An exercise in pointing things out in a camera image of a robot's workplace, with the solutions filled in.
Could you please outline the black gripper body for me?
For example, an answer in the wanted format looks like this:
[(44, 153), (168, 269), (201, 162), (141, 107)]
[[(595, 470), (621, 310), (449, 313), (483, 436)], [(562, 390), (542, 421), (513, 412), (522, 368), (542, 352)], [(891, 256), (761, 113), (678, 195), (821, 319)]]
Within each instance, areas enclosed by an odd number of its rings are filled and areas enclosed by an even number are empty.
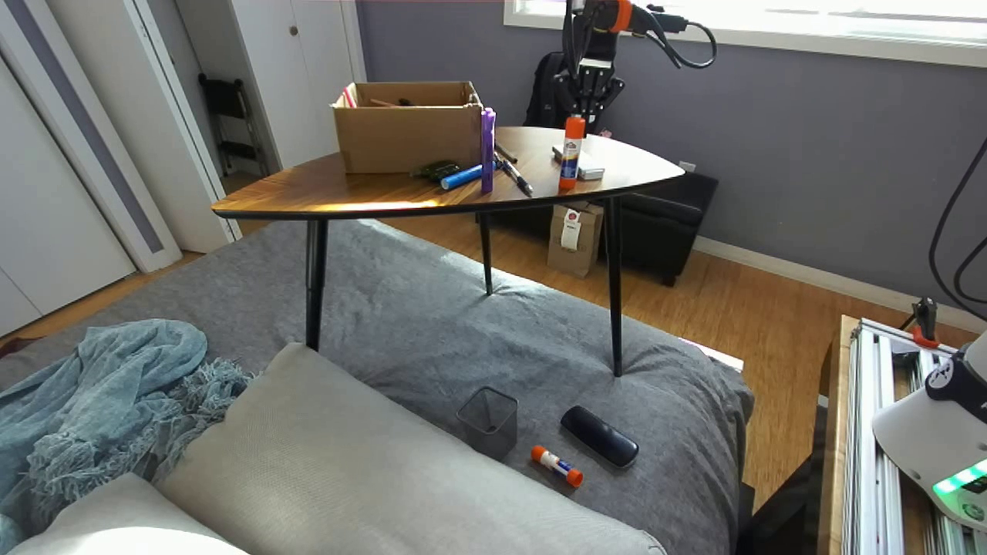
[(622, 92), (622, 81), (607, 59), (580, 59), (575, 67), (575, 99), (580, 112), (607, 112)]

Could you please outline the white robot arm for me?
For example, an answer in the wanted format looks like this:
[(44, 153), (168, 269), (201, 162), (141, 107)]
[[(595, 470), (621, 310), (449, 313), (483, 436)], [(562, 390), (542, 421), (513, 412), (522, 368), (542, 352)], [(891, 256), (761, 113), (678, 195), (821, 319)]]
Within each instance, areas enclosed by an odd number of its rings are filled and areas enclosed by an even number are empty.
[[(670, 37), (701, 30), (708, 55), (688, 59)], [(706, 70), (715, 63), (715, 34), (684, 16), (674, 16), (664, 8), (644, 0), (566, 0), (566, 30), (562, 30), (562, 107), (566, 113), (580, 113), (590, 130), (603, 125), (603, 113), (627, 90), (617, 77), (617, 39), (644, 37), (652, 39), (674, 67)]]

